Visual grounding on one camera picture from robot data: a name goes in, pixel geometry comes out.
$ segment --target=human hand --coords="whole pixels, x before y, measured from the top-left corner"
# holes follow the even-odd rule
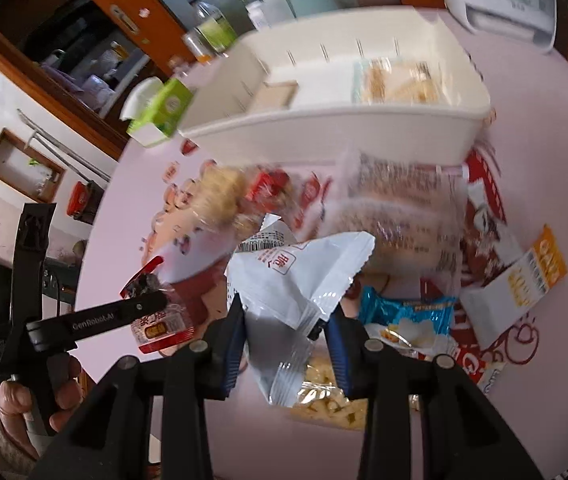
[[[61,410],[53,413],[48,420],[55,431],[60,431],[64,427],[82,400],[80,385],[74,380],[81,371],[80,361],[71,356],[68,364],[71,380],[55,393],[55,400]],[[4,432],[17,447],[34,459],[38,459],[38,453],[30,443],[24,422],[24,413],[29,412],[31,407],[32,397],[28,388],[14,381],[4,381],[0,384],[0,421]]]

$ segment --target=barcode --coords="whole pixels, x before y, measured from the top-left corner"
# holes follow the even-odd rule
[[[541,271],[538,267],[538,262],[533,256],[533,251],[528,251],[526,253],[526,259],[528,260],[528,266],[533,274],[533,280],[535,280],[536,287],[544,296],[548,292],[548,288],[546,287],[546,283],[544,282],[544,277],[541,274]]]
[[[249,253],[253,251],[263,251],[264,249],[273,249],[282,247],[284,240],[273,240],[268,238],[248,239],[241,242],[237,247],[238,253]]]

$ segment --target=table surface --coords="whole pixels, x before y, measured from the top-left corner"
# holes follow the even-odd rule
[[[549,224],[568,264],[568,63],[557,52],[544,56],[515,40],[473,35],[440,14],[484,75],[496,109],[489,138],[510,227],[528,247]],[[77,309],[116,300],[139,269],[140,253],[135,241],[125,240],[125,226],[148,229],[153,211],[139,211],[136,196],[144,188],[136,187],[136,175],[157,173],[176,150],[178,139],[150,150],[136,142],[126,147],[93,226]],[[533,313],[538,352],[525,366],[507,365],[490,399],[549,478],[568,467],[568,275]],[[128,327],[80,342],[74,351],[95,380],[127,353],[142,358]],[[250,370],[226,402],[206,404],[206,418],[213,468],[223,478],[356,477],[362,435],[297,422],[267,406]]]

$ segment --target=sleeve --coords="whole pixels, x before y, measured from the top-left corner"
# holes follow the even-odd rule
[[[25,479],[33,467],[35,460],[11,442],[0,421],[0,473],[7,480]]]

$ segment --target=cabinet door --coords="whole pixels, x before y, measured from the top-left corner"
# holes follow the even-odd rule
[[[160,0],[93,0],[165,73],[193,56],[184,29]]]

